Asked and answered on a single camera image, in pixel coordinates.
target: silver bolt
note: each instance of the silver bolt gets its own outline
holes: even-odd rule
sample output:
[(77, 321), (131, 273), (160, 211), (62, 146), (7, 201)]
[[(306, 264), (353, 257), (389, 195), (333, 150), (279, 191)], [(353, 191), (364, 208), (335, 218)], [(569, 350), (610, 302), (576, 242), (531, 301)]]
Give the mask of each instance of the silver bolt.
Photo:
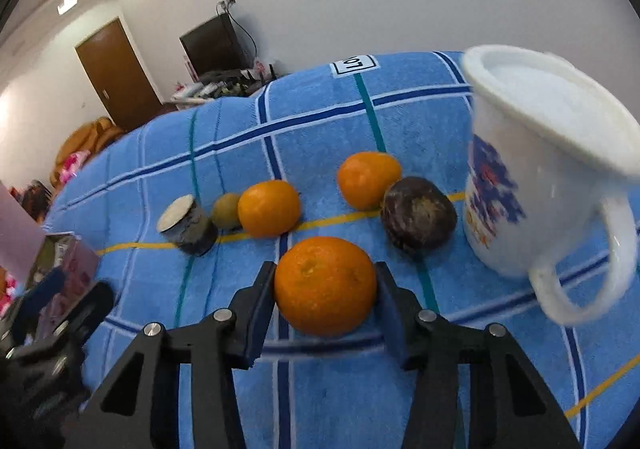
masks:
[(234, 313), (231, 310), (229, 310), (229, 308), (219, 308), (218, 310), (213, 312), (213, 318), (219, 323), (228, 321), (233, 316), (234, 316)]
[(489, 325), (489, 333), (494, 337), (504, 337), (507, 334), (507, 328), (498, 323)]
[(149, 323), (145, 326), (145, 335), (147, 337), (154, 337), (162, 331), (162, 326), (158, 323)]
[(53, 334), (56, 337), (59, 337), (62, 335), (62, 332), (64, 332), (66, 330), (66, 327), (69, 326), (69, 321), (64, 321), (62, 324), (60, 324), (60, 326), (58, 326), (54, 331)]
[(418, 312), (418, 321), (423, 323), (433, 323), (438, 318), (438, 314), (433, 310), (424, 309)]
[(53, 374), (54, 375), (59, 374), (63, 369), (65, 369), (65, 366), (66, 366), (66, 356), (60, 357), (56, 361), (56, 365), (53, 366)]

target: orange fruit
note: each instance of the orange fruit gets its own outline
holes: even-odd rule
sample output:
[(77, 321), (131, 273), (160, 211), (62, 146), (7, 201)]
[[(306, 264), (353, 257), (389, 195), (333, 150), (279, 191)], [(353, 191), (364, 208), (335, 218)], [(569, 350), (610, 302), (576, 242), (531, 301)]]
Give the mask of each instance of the orange fruit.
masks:
[(260, 182), (240, 196), (238, 218), (254, 238), (282, 235), (300, 219), (298, 192), (283, 180)]
[(385, 191), (402, 177), (402, 166), (391, 155), (375, 151), (352, 154), (338, 169), (338, 189), (356, 210), (380, 207)]
[(319, 236), (282, 256), (274, 278), (280, 313), (302, 333), (344, 335), (366, 318), (376, 299), (376, 271), (363, 249)]

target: door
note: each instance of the door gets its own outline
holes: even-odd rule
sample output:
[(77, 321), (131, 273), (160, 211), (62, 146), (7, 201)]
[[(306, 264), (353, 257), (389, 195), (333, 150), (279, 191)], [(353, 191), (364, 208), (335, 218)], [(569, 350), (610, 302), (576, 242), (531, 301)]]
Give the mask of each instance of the door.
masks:
[(125, 131), (162, 111), (119, 19), (76, 47), (76, 53), (113, 122)]

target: television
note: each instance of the television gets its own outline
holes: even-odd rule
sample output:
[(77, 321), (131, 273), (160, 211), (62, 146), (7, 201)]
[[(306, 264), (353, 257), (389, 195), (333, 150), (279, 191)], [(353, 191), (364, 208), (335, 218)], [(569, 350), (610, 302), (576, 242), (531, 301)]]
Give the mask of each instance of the television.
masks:
[(212, 71), (249, 68), (228, 13), (209, 19), (180, 37), (198, 77)]

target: blue towel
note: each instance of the blue towel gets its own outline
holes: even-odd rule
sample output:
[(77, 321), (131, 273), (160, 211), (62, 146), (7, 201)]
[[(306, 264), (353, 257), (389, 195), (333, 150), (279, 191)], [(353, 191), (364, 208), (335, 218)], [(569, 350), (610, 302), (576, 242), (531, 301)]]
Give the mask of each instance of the blue towel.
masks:
[[(457, 52), (362, 56), (284, 77), (254, 98), (222, 98), (161, 116), (69, 182), (46, 227), (76, 231), (97, 251), (161, 243), (156, 222), (179, 196), (194, 193), (209, 209), (222, 193), (270, 178), (300, 192), (305, 221), (330, 218), (351, 212), (335, 184), (340, 164), (380, 146), (399, 159), (404, 175), (426, 177), (447, 194), (463, 191), (473, 101), (459, 64)], [(374, 110), (367, 112), (369, 103)], [(638, 191), (631, 200), (640, 209)], [(462, 203), (456, 209), (460, 214)], [(386, 261), (422, 305), (433, 306), (433, 286), (449, 320), (505, 324), (565, 410), (640, 352), (637, 279), (602, 319), (559, 327), (543, 315), (527, 281), (500, 278), (476, 259), (462, 220), (446, 246), (415, 264), (389, 245), (379, 219), (368, 218), (222, 243), (195, 260), (175, 249), (104, 254), (97, 276), (114, 286), (118, 303), (88, 343), (88, 383), (100, 384), (145, 323), (172, 328), (201, 320), (250, 285), (263, 261), (277, 261), (291, 245), (318, 235), (353, 241), (374, 261)], [(593, 298), (606, 270), (601, 227), (559, 266), (579, 304)], [(191, 448), (188, 368), (180, 378), (181, 446)], [(261, 358), (234, 378), (250, 449), (400, 447), (415, 385), (415, 374), (402, 372), (386, 353), (372, 319), (342, 339), (323, 341), (292, 330), (277, 313)], [(571, 419), (584, 447), (607, 445), (638, 389), (636, 368)]]

